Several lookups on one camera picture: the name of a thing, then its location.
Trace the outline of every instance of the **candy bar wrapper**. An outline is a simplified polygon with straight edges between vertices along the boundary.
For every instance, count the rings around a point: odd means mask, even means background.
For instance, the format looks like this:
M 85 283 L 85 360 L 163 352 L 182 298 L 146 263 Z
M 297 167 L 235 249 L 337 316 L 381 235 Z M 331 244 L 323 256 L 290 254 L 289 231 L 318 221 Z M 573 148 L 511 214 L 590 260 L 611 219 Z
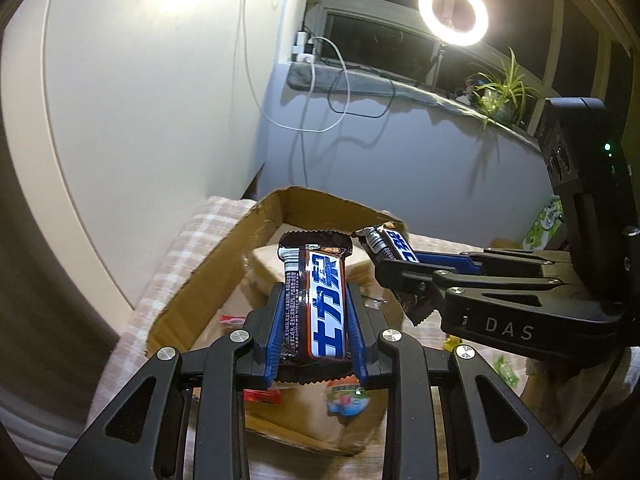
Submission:
M 352 251 L 351 239 L 332 231 L 295 231 L 280 239 L 278 256 L 285 266 L 281 361 L 305 365 L 350 359 L 344 260 Z
M 244 402 L 264 402 L 266 404 L 281 404 L 282 393 L 277 388 L 269 388 L 266 392 L 260 390 L 243 390 Z
M 393 222 L 374 227 L 365 227 L 356 231 L 353 236 L 358 239 L 375 265 L 386 259 L 418 263 L 418 257 L 415 255 L 414 250 L 412 250 Z M 414 320 L 412 313 L 418 309 L 418 297 L 407 292 L 395 290 L 392 292 L 398 299 L 400 306 L 402 306 L 405 315 Z
M 330 415 L 354 416 L 369 405 L 369 395 L 356 376 L 349 376 L 326 384 L 326 410 Z
M 220 316 L 222 333 L 231 334 L 234 330 L 240 330 L 245 321 L 245 316 Z

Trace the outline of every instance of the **gray wall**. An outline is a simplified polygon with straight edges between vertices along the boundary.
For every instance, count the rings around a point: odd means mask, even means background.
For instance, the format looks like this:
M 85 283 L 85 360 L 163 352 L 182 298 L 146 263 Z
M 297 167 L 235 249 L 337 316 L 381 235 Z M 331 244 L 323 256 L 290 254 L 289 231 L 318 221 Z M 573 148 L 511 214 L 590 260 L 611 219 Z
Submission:
M 0 420 L 51 478 L 82 433 L 116 335 L 91 316 L 40 235 L 1 121 L 0 167 Z
M 266 109 L 276 121 L 322 129 L 338 115 L 315 93 L 304 120 L 304 92 L 285 86 L 287 64 L 274 67 Z M 342 110 L 344 96 L 333 97 Z M 387 98 L 356 97 L 350 112 L 377 115 Z M 494 238 L 522 241 L 552 190 L 542 156 L 475 118 L 396 99 L 379 119 L 347 116 L 323 134 L 284 130 L 263 121 L 267 162 L 258 184 L 265 195 L 308 185 L 389 210 L 416 234 L 478 246 Z

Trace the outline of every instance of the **gray fabric on windowsill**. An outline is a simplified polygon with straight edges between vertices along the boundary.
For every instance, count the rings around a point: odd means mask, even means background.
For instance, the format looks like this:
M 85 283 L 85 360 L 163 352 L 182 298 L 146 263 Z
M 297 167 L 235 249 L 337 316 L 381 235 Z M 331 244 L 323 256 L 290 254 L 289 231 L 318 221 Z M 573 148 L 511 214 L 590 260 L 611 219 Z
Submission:
M 341 68 L 322 64 L 316 64 L 315 67 L 316 85 L 314 86 L 314 92 L 326 94 L 331 90 L 332 94 L 346 94 L 344 77 L 342 76 L 336 81 L 338 73 L 342 71 Z M 349 83 L 352 95 L 390 98 L 394 93 L 389 79 L 374 74 L 359 72 L 357 69 L 349 70 Z M 289 67 L 289 73 L 287 73 L 287 85 L 293 90 L 309 92 L 311 85 L 311 65 L 309 63 L 292 62 Z M 396 87 L 395 99 L 403 99 L 426 106 L 437 106 L 451 114 L 475 117 L 478 121 L 486 120 L 484 115 L 458 101 L 441 97 L 432 92 L 407 85 L 406 83 L 394 81 L 394 85 Z M 488 123 L 512 135 L 520 142 L 532 147 L 538 152 L 540 151 L 536 139 L 529 137 L 527 134 L 519 133 L 491 119 L 488 119 Z

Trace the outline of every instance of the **das logo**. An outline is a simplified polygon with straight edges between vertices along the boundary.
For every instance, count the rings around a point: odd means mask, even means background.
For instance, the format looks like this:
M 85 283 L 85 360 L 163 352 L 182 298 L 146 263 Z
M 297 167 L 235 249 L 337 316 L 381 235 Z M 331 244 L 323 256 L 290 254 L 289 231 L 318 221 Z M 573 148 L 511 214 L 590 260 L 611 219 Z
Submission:
M 519 329 L 517 326 L 514 328 L 513 323 L 509 321 L 506 325 L 500 325 L 495 317 L 488 317 L 486 319 L 485 332 L 496 332 L 500 335 L 507 335 L 513 338 L 520 338 L 523 341 L 528 341 L 533 337 L 533 327 L 531 325 L 524 326 Z

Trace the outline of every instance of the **white wall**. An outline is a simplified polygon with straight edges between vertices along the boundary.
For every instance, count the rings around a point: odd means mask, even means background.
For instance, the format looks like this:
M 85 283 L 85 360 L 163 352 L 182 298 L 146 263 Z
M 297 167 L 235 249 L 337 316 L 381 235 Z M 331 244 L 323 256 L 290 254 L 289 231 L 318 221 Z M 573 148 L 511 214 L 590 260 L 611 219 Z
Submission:
M 274 69 L 270 116 L 322 129 L 338 115 L 314 94 L 303 121 L 305 93 L 285 86 L 288 64 Z M 344 96 L 333 97 L 342 110 Z M 351 112 L 377 115 L 388 100 L 356 97 Z M 258 193 L 304 186 L 301 134 L 263 122 L 267 163 Z M 501 237 L 522 241 L 552 190 L 542 156 L 475 118 L 396 99 L 380 119 L 347 116 L 324 134 L 303 134 L 308 185 L 404 219 L 416 234 L 476 246 Z
M 129 319 L 131 307 L 95 252 L 73 206 L 52 142 L 44 92 L 44 43 L 50 0 L 24 0 L 2 37 L 0 86 L 2 120 L 8 153 L 2 169 L 17 180 L 17 190 L 3 191 L 27 203 L 43 245 L 27 234 L 31 250 L 67 299 L 95 314 L 115 336 Z M 17 213 L 16 204 L 9 211 Z M 29 224 L 17 218 L 19 226 Z
M 46 97 L 60 167 L 106 269 L 132 303 L 208 196 L 240 198 L 264 161 L 240 0 L 51 0 Z M 258 96 L 280 0 L 248 0 Z

